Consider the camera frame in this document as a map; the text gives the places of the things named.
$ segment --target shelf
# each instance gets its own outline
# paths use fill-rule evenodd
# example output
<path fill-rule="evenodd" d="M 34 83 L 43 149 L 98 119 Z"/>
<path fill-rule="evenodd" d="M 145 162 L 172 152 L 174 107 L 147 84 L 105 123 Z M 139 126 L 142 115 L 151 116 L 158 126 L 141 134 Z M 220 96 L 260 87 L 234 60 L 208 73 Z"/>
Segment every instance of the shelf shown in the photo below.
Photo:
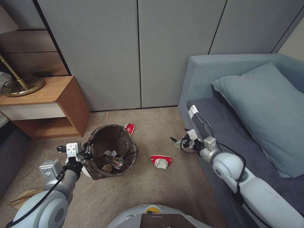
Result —
<path fill-rule="evenodd" d="M 73 79 L 73 76 L 43 78 L 45 85 L 30 94 L 19 97 L 7 97 L 0 94 L 0 105 L 34 105 L 54 103 Z"/>
<path fill-rule="evenodd" d="M 15 120 L 13 122 L 34 140 L 80 136 L 66 117 Z"/>

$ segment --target beige carpet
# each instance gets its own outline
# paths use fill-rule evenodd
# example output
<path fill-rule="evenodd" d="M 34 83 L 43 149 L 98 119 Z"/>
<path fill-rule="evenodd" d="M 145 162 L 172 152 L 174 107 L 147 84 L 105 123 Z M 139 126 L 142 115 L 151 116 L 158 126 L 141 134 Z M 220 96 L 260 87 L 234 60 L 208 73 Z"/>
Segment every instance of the beige carpet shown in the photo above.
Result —
<path fill-rule="evenodd" d="M 81 175 L 64 228 L 106 227 L 120 212 L 139 204 L 161 204 L 191 215 L 214 228 L 226 227 L 212 189 L 196 155 L 175 148 L 170 136 L 182 138 L 185 131 L 176 107 L 92 113 L 83 138 L 62 138 L 32 142 L 11 186 L 0 201 L 0 227 L 13 219 L 17 210 L 4 204 L 28 189 L 42 187 L 39 166 L 66 154 L 56 147 L 68 142 L 85 143 L 90 133 L 105 124 L 133 123 L 133 137 L 139 156 L 132 169 L 120 177 L 93 181 Z M 157 169 L 150 155 L 173 157 L 167 169 Z"/>

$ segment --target table lamp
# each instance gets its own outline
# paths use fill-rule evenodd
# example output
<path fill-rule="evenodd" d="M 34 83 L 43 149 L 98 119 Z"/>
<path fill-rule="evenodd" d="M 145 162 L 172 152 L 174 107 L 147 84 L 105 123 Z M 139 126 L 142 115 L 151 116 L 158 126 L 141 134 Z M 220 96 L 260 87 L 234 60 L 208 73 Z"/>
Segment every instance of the table lamp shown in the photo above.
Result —
<path fill-rule="evenodd" d="M 7 14 L 7 12 L 0 6 L 0 34 L 11 32 L 19 29 L 18 25 Z M 14 75 L 16 80 L 6 82 L 1 92 L 8 97 L 17 97 L 32 93 L 44 85 L 44 80 L 40 77 L 33 77 L 31 79 L 23 79 L 19 77 L 16 71 L 8 64 L 3 55 L 0 53 L 0 60 Z"/>

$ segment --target red and white paper cup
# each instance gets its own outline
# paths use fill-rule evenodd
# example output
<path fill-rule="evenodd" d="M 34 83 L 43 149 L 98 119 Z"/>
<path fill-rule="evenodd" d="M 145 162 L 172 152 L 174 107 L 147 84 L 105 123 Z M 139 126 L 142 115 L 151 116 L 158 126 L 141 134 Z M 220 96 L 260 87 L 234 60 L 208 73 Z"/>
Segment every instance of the red and white paper cup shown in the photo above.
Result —
<path fill-rule="evenodd" d="M 151 155 L 151 162 L 157 168 L 166 169 L 171 164 L 172 160 L 173 160 L 172 157 L 169 157 L 169 156 Z"/>
<path fill-rule="evenodd" d="M 134 131 L 135 126 L 134 126 L 133 124 L 131 124 L 131 123 L 128 123 L 124 128 L 125 128 L 125 129 L 127 130 L 127 132 L 129 132 L 130 135 L 131 135 L 131 134 L 133 134 L 133 131 Z"/>

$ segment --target blue pillow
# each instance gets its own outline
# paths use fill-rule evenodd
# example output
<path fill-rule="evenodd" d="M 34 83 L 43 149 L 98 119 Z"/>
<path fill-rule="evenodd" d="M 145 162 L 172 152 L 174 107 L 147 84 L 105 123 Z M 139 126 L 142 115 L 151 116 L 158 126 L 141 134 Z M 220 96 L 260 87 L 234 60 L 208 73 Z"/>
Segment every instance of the blue pillow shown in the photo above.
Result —
<path fill-rule="evenodd" d="M 281 177 L 304 174 L 304 94 L 272 62 L 211 84 L 235 109 Z"/>

